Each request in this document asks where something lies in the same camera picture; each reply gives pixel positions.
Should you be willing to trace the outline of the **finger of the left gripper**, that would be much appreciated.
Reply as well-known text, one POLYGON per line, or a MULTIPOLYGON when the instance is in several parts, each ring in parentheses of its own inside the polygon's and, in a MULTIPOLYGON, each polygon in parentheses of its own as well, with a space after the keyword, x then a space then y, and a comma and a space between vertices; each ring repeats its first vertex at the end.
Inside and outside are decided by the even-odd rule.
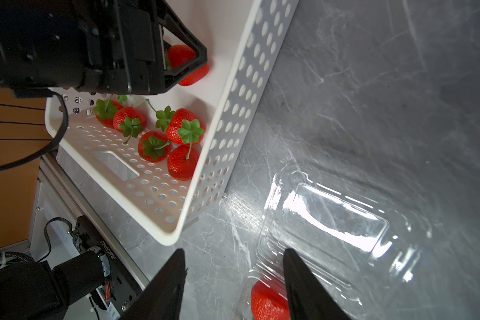
POLYGON ((178 18, 166 1, 156 1, 159 24, 175 35, 181 44, 164 48, 171 69, 171 83, 191 86, 208 75, 207 48, 178 18))

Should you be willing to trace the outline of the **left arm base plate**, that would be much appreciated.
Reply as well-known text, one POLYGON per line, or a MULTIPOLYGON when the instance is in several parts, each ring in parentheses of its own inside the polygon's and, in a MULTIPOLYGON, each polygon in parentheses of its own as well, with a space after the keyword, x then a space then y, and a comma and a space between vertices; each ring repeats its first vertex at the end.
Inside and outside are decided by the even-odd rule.
POLYGON ((77 218, 73 244, 80 254, 93 252, 101 263, 103 281, 91 292, 96 307, 117 319, 133 306, 149 280, 115 237, 94 226, 82 215, 77 218))

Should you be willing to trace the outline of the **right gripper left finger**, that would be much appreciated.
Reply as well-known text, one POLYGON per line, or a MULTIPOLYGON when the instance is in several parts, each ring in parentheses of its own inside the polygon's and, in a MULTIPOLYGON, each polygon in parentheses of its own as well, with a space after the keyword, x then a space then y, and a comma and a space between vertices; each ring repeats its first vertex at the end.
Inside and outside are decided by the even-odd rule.
POLYGON ((121 318, 179 319, 186 277, 185 252, 177 249, 121 318))

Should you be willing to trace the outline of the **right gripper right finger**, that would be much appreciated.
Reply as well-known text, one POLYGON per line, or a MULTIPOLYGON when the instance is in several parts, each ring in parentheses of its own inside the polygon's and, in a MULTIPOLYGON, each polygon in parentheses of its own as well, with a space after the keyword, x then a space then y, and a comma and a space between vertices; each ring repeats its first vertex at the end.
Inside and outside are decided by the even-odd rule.
POLYGON ((349 319, 292 248, 284 251, 283 273, 292 319, 349 319))

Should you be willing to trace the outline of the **clear plastic clamshell container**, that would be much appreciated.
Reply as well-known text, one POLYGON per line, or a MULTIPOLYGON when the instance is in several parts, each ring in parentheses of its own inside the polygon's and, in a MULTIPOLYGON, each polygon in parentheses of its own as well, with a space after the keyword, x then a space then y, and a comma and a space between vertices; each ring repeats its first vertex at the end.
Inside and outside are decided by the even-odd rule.
POLYGON ((253 318, 257 284, 285 299, 283 255, 292 248, 350 318, 385 319, 431 237, 430 222, 400 201, 313 165, 287 164, 273 178, 256 263, 232 317, 253 318))

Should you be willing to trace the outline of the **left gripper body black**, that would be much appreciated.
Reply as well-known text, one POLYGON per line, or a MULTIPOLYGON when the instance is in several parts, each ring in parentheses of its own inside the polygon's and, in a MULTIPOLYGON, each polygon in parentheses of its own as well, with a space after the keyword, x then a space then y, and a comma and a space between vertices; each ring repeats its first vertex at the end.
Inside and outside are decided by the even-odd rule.
POLYGON ((148 1, 0 1, 0 87, 167 91, 148 1))

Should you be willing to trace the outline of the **white perforated plastic basket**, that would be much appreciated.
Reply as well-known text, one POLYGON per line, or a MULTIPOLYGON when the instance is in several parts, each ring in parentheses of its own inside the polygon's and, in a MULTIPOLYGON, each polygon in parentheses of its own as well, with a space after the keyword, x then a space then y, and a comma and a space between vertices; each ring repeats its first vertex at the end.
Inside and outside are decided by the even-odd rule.
POLYGON ((101 75, 58 92, 61 140, 163 245, 224 192, 296 1, 97 1, 101 75))

